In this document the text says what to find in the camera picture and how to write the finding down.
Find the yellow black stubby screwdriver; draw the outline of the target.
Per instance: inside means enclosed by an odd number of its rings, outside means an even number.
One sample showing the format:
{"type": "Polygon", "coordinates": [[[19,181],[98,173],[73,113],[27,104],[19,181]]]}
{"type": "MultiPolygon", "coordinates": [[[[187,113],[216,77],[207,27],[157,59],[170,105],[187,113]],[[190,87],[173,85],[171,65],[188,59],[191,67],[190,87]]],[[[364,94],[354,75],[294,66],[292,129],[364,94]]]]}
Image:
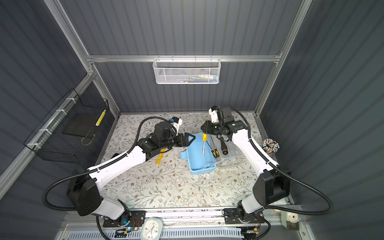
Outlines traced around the yellow black stubby screwdriver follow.
{"type": "Polygon", "coordinates": [[[207,142],[207,134],[203,133],[202,141],[203,141],[202,155],[204,155],[205,154],[205,145],[207,142]]]}

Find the light blue plastic tool box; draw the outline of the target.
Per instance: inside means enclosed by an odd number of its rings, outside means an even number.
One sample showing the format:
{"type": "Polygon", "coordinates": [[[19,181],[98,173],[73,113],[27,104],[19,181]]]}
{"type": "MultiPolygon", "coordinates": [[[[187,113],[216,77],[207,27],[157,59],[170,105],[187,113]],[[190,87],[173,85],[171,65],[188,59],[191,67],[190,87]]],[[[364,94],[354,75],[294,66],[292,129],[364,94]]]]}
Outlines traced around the light blue plastic tool box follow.
{"type": "Polygon", "coordinates": [[[181,152],[181,159],[187,159],[190,171],[193,175],[200,175],[213,172],[216,167],[219,169],[233,168],[242,164],[245,159],[244,154],[240,149],[232,142],[227,142],[228,155],[222,155],[221,143],[215,136],[209,136],[207,141],[212,147],[211,138],[214,140],[216,148],[219,151],[220,156],[215,159],[209,145],[205,145],[205,154],[202,155],[203,149],[203,133],[194,133],[196,139],[190,146],[186,148],[184,152],[181,152]]]}

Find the yellow pipe wrench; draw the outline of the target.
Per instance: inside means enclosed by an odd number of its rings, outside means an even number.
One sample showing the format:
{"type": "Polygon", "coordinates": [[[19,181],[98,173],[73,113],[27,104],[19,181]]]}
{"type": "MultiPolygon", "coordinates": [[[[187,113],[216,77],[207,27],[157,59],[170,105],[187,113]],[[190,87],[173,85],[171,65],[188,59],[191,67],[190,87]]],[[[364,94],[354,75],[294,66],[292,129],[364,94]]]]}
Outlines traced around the yellow pipe wrench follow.
{"type": "Polygon", "coordinates": [[[158,158],[157,158],[157,160],[156,160],[156,164],[160,164],[161,163],[161,161],[162,161],[162,158],[163,158],[163,156],[164,156],[164,153],[167,151],[167,149],[162,149],[161,150],[161,152],[160,152],[160,154],[159,154],[159,156],[158,156],[158,158]]]}

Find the black orange screwdriver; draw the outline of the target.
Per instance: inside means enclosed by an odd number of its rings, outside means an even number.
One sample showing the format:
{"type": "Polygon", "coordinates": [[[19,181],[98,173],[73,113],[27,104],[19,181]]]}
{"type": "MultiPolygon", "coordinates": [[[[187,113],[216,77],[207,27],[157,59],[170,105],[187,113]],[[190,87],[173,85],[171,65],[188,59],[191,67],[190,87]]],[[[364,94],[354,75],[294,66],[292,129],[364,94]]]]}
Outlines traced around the black orange screwdriver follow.
{"type": "Polygon", "coordinates": [[[224,140],[223,136],[222,135],[218,135],[217,138],[219,139],[220,143],[221,143],[221,151],[222,151],[222,155],[226,156],[228,155],[228,147],[227,147],[227,144],[226,144],[226,141],[224,140]]]}

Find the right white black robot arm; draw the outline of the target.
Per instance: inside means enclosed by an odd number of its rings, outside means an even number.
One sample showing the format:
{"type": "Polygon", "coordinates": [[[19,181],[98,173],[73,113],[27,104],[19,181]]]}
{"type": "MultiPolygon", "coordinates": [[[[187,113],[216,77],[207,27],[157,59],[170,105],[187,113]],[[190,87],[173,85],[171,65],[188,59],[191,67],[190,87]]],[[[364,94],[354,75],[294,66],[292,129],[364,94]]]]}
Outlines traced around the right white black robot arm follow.
{"type": "Polygon", "coordinates": [[[239,114],[241,120],[235,120],[232,111],[234,111],[233,107],[211,107],[209,109],[211,119],[205,121],[201,129],[203,133],[217,138],[228,137],[228,140],[244,154],[257,175],[252,193],[238,203],[235,216],[241,221],[247,221],[251,215],[267,209],[305,216],[321,216],[331,213],[334,209],[331,199],[318,189],[282,170],[279,164],[254,140],[251,126],[244,115],[239,114]],[[317,211],[303,211],[276,206],[274,204],[276,201],[284,199],[290,194],[291,182],[317,194],[327,202],[327,208],[317,211]]]}

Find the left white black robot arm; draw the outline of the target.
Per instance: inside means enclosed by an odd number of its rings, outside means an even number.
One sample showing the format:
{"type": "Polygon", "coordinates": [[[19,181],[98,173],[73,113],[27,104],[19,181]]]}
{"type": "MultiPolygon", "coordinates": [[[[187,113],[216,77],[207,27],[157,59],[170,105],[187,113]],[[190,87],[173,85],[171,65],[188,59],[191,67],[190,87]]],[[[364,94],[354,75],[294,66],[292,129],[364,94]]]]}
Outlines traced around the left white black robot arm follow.
{"type": "Polygon", "coordinates": [[[87,170],[75,171],[73,175],[48,186],[42,195],[43,204],[56,211],[77,211],[80,216],[104,216],[115,221],[120,227],[128,226],[132,222],[129,208],[121,200],[115,201],[102,196],[100,191],[114,178],[159,155],[162,150],[188,147],[196,138],[192,134],[179,132],[182,120],[177,117],[159,120],[154,131],[147,137],[140,138],[137,134],[133,145],[127,151],[87,170]],[[64,182],[69,182],[67,196],[73,204],[72,207],[56,206],[48,200],[49,192],[64,182]]]}

